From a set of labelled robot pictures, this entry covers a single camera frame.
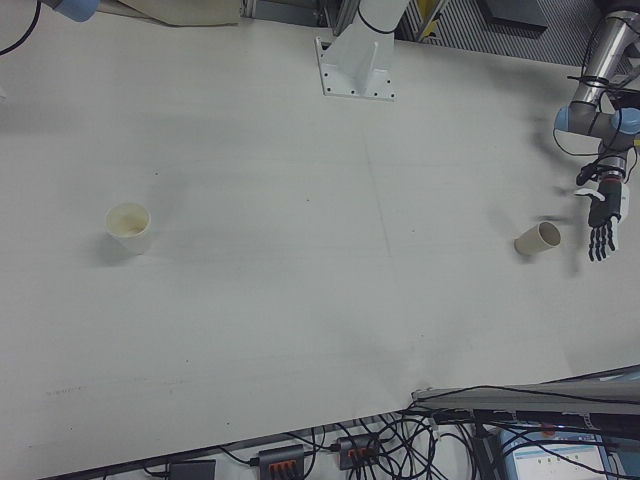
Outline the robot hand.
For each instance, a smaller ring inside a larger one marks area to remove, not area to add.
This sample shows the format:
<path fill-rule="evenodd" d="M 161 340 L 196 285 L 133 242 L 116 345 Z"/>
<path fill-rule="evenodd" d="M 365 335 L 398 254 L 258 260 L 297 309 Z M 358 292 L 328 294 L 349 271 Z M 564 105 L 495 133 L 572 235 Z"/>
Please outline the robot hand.
<path fill-rule="evenodd" d="M 590 199 L 588 257 L 602 262 L 619 249 L 619 228 L 629 212 L 630 190 L 616 177 L 606 177 L 597 189 L 579 188 L 577 197 Z"/>

